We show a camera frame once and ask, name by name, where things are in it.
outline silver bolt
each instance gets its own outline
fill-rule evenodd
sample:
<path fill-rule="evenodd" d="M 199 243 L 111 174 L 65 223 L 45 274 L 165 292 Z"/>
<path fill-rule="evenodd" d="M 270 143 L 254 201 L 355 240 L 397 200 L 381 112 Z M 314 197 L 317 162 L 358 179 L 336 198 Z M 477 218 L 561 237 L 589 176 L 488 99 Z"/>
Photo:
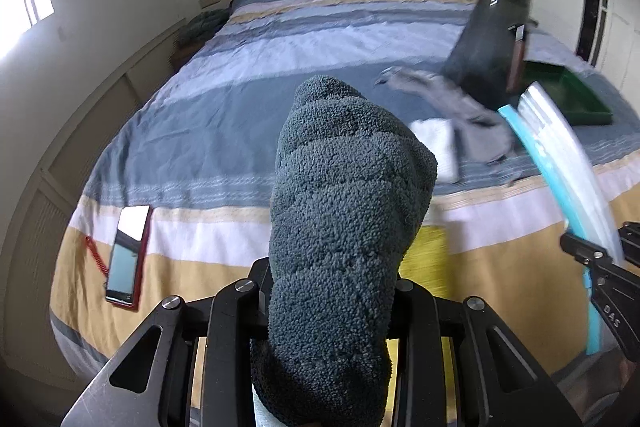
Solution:
<path fill-rule="evenodd" d="M 410 292 L 414 289 L 414 283 L 409 279 L 398 279 L 396 281 L 396 288 L 401 292 Z"/>
<path fill-rule="evenodd" d="M 241 279 L 236 283 L 236 290 L 239 292 L 248 292 L 254 287 L 251 279 Z"/>
<path fill-rule="evenodd" d="M 182 302 L 182 299 L 177 295 L 169 295 L 162 299 L 162 308 L 165 310 L 175 310 L 180 306 L 180 302 Z"/>
<path fill-rule="evenodd" d="M 466 305 L 469 306 L 472 310 L 476 310 L 479 312 L 480 310 L 484 310 L 484 301 L 479 297 L 471 297 Z"/>

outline rolled towel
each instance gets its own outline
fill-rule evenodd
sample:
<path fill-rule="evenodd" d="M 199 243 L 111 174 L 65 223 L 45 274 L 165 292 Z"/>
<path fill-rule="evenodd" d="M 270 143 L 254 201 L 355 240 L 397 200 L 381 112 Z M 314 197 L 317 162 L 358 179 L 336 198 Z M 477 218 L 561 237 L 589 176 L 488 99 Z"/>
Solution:
<path fill-rule="evenodd" d="M 379 427 L 398 267 L 437 165 L 389 111 L 315 76 L 276 154 L 269 339 L 252 344 L 258 397 L 287 426 Z"/>

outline electrical socket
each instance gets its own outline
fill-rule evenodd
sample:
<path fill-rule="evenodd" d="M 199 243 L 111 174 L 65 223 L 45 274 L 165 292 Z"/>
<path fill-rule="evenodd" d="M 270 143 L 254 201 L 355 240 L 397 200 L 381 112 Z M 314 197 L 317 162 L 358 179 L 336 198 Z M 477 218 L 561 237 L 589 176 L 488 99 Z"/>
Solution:
<path fill-rule="evenodd" d="M 209 6 L 212 6 L 213 4 L 217 4 L 219 3 L 220 0 L 199 0 L 198 3 L 200 4 L 200 8 L 205 9 L 208 8 Z"/>

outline gray cloth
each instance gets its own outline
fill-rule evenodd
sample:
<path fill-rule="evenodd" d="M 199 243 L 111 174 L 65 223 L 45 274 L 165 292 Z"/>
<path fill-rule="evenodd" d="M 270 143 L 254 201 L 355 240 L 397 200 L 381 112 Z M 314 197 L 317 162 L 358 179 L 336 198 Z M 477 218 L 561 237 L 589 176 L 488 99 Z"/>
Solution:
<path fill-rule="evenodd" d="M 471 161 L 491 163 L 513 150 L 513 132 L 506 120 L 440 74 L 389 68 L 376 83 L 418 94 L 442 111 L 452 120 Z"/>
<path fill-rule="evenodd" d="M 288 426 L 378 427 L 398 267 L 431 200 L 436 160 L 389 111 L 315 76 L 276 154 L 269 339 L 255 391 Z"/>

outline green box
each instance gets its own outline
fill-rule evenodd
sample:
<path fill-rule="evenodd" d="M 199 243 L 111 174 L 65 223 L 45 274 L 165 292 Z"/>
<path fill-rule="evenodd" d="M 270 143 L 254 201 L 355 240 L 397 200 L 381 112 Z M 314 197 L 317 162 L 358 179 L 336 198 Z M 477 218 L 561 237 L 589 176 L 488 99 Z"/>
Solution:
<path fill-rule="evenodd" d="M 609 107 L 564 66 L 525 60 L 522 92 L 539 82 L 558 106 L 569 125 L 607 125 L 612 121 Z"/>

